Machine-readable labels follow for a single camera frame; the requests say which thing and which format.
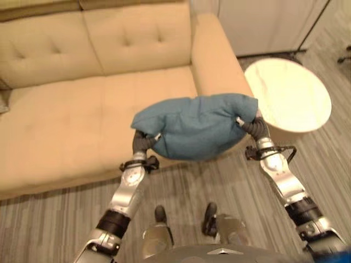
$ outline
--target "blue pillow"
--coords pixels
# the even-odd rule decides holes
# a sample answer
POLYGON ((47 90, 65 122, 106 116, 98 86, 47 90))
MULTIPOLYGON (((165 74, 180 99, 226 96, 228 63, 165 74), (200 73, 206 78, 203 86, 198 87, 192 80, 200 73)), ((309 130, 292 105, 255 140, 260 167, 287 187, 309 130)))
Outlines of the blue pillow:
POLYGON ((156 103, 134 117, 132 128, 148 136, 162 134, 152 148, 169 159, 211 159, 238 143, 245 132, 239 116, 253 121, 258 100, 242 94, 198 96, 156 103))

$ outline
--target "sofa cushion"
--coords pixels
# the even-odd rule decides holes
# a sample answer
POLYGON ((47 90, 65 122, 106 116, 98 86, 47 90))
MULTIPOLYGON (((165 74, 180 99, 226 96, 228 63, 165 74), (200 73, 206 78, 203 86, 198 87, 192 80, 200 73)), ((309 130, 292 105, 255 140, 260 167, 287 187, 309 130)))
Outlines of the sofa cushion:
POLYGON ((207 160, 244 138, 235 119, 253 121, 257 106, 257 99, 235 93, 168 99, 135 115, 132 128, 152 137, 161 133, 152 149, 164 157, 207 160))
POLYGON ((106 75, 190 64, 187 1, 89 10, 83 15, 106 75))
POLYGON ((0 78, 11 88, 101 75, 81 12, 0 23, 0 78))
POLYGON ((134 115, 184 96, 197 96, 188 66, 13 90, 0 118, 0 196, 117 175, 132 156, 134 115))

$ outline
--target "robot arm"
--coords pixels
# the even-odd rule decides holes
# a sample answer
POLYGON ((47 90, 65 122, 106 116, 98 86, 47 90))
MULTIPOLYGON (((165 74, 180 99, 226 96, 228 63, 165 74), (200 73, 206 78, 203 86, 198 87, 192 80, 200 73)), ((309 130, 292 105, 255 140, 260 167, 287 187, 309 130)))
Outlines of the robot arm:
POLYGON ((240 118, 237 122, 256 141, 257 148, 247 147, 246 158, 260 161, 263 174, 295 223, 300 238, 307 241, 306 249, 314 256, 346 250, 345 241, 332 228, 330 221, 289 170, 288 163, 295 155, 296 149, 293 146, 276 147, 269 137, 267 125, 262 117, 256 118, 254 123, 250 124, 244 123, 240 118), (281 154, 287 148, 293 149, 288 160, 281 154))
POLYGON ((124 233, 140 205, 148 173, 158 169, 155 156, 146 159, 146 151, 160 138, 146 138, 139 131, 133 140, 133 159, 122 164, 121 184, 114 193, 105 214, 96 228, 90 233, 88 242, 83 246, 73 263, 114 263, 124 233))

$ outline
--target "beige sofa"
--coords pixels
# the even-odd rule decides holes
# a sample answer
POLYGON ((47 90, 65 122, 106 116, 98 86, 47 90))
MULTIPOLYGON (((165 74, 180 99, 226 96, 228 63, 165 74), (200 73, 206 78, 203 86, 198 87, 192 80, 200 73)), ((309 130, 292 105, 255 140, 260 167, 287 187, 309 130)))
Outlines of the beige sofa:
POLYGON ((2 94, 11 89, 0 199, 118 176, 132 155, 133 116, 155 102, 252 96, 214 15, 191 16, 187 1, 75 2, 10 10, 0 23, 2 94))

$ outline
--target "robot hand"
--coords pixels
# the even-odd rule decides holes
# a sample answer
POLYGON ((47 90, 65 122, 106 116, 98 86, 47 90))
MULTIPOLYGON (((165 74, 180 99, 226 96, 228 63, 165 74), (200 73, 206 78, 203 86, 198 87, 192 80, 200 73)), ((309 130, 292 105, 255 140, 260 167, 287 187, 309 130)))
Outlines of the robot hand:
POLYGON ((146 151, 154 146, 159 140, 161 134, 157 134, 155 137, 147 138, 140 130, 136 130, 133 139, 133 154, 137 152, 146 153, 146 151))
POLYGON ((263 117, 256 117, 252 123, 244 122, 240 117, 236 118, 239 126, 249 133, 255 141, 258 141, 262 138, 269 138, 269 130, 266 122, 263 117))

